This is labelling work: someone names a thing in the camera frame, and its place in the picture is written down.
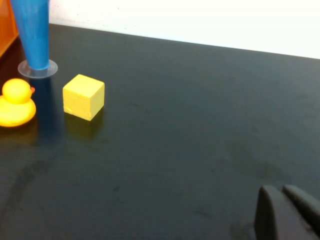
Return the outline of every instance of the white wall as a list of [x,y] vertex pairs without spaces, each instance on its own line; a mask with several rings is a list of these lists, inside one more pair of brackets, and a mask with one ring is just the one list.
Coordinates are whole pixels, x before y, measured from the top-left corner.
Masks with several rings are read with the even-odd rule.
[[50,22],[320,59],[320,0],[50,0]]

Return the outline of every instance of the yellow foam block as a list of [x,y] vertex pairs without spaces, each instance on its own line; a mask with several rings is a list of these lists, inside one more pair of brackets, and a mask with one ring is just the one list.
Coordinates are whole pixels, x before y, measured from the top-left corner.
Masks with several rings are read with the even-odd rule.
[[105,104],[105,84],[78,74],[62,89],[63,110],[91,121]]

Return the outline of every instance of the duck body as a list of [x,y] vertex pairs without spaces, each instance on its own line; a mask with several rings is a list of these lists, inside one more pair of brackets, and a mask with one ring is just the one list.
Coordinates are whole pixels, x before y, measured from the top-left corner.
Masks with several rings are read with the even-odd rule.
[[17,127],[29,122],[36,114],[30,85],[22,79],[11,79],[0,96],[0,126]]

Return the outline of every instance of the clear plastic base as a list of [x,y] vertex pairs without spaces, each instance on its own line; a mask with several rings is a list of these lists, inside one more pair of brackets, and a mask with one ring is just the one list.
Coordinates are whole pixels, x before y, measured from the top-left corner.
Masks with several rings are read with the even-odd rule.
[[27,60],[24,60],[19,64],[18,71],[23,76],[31,79],[45,79],[58,71],[58,65],[54,61],[49,60],[48,68],[43,70],[35,70],[29,67]]

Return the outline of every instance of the yellow rubber duck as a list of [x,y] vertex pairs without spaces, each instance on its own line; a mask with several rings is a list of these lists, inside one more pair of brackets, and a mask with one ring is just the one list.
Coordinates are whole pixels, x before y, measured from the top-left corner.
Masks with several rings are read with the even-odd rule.
[[5,82],[0,96],[0,126],[17,127],[29,122],[36,114],[36,105],[31,99],[34,92],[22,79]]

